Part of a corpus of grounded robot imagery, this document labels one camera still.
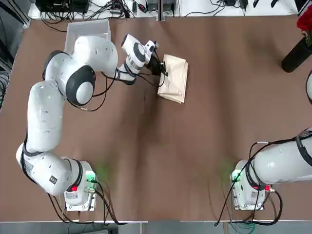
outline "white plastic bin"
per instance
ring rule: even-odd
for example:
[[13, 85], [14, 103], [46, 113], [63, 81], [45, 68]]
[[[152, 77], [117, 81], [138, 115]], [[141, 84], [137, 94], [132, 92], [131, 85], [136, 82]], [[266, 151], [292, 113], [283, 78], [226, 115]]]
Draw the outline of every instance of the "white plastic bin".
[[75, 42], [80, 36], [99, 36], [111, 40], [108, 19], [69, 23], [64, 50], [66, 53], [73, 54]]

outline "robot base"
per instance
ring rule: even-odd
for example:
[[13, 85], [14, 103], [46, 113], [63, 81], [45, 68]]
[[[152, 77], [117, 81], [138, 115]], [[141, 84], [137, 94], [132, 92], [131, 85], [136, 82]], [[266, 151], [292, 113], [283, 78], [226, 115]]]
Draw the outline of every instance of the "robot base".
[[[240, 161], [235, 170], [230, 175], [230, 186], [233, 185], [233, 181], [237, 178], [238, 174], [240, 173], [242, 167], [245, 165], [247, 161], [242, 160]], [[242, 211], [253, 211], [255, 202], [258, 196], [258, 190], [254, 189], [249, 185], [246, 180], [245, 170], [240, 174], [237, 182], [233, 186], [232, 189], [232, 198], [235, 210], [242, 210]], [[256, 209], [258, 210], [265, 197], [265, 191], [259, 191], [258, 202], [256, 205]]]
[[86, 189], [96, 189], [96, 184], [91, 183], [96, 179], [95, 172], [89, 163], [80, 161], [83, 167], [82, 180], [77, 191], [65, 192], [65, 203], [67, 211], [94, 211], [96, 206], [96, 194], [89, 193]]

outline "beige towel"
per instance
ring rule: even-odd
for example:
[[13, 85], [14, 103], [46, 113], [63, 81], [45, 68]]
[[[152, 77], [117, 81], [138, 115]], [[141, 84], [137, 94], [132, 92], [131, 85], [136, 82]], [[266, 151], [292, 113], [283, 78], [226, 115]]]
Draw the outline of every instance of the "beige towel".
[[161, 74], [158, 88], [158, 95], [178, 103], [184, 103], [187, 79], [187, 69], [189, 64], [185, 59], [171, 55], [164, 55], [166, 71], [168, 76]]

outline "brown table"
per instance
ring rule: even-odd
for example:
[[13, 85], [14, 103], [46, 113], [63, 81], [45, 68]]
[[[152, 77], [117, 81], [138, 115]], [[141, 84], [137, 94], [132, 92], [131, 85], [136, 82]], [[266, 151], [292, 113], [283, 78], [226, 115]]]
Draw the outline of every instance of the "brown table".
[[[111, 20], [112, 41], [130, 33], [159, 43], [159, 54], [189, 63], [186, 102], [157, 97], [143, 80], [116, 83], [102, 108], [86, 113], [65, 105], [59, 156], [109, 168], [108, 184], [118, 220], [216, 220], [227, 193], [228, 172], [248, 157], [257, 140], [292, 137], [312, 124], [305, 93], [306, 62], [292, 74], [280, 61], [301, 38], [296, 16]], [[66, 24], [58, 28], [66, 29]], [[0, 221], [58, 220], [48, 196], [22, 173], [16, 159], [27, 123], [27, 101], [65, 33], [33, 21], [25, 30], [0, 114]], [[104, 89], [97, 76], [96, 92]], [[92, 100], [97, 106], [101, 98]], [[284, 200], [282, 219], [311, 220], [312, 184], [276, 185]], [[80, 219], [102, 220], [95, 212]], [[248, 214], [236, 212], [233, 219]], [[272, 206], [258, 219], [273, 219]], [[229, 220], [225, 211], [222, 220]]]

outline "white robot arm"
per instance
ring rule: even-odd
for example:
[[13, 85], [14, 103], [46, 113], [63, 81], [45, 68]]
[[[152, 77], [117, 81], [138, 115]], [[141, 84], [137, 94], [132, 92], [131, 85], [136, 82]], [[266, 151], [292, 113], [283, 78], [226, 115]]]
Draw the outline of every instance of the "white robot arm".
[[[312, 72], [306, 83], [312, 104]], [[231, 174], [236, 210], [262, 208], [269, 185], [312, 180], [312, 128], [288, 140], [260, 142], [270, 147], [250, 160], [241, 160]]]
[[79, 37], [72, 55], [52, 52], [45, 63], [44, 81], [31, 88], [27, 134], [16, 153], [25, 175], [51, 195], [65, 193], [70, 205], [85, 204], [90, 198], [86, 189], [93, 187], [90, 181], [95, 179], [91, 166], [52, 153], [61, 139], [64, 103], [68, 100], [75, 106], [87, 104], [94, 93], [96, 71], [133, 84], [143, 66], [151, 64], [156, 48], [156, 42], [142, 45], [126, 35], [122, 49], [128, 56], [119, 68], [115, 45], [98, 36]]

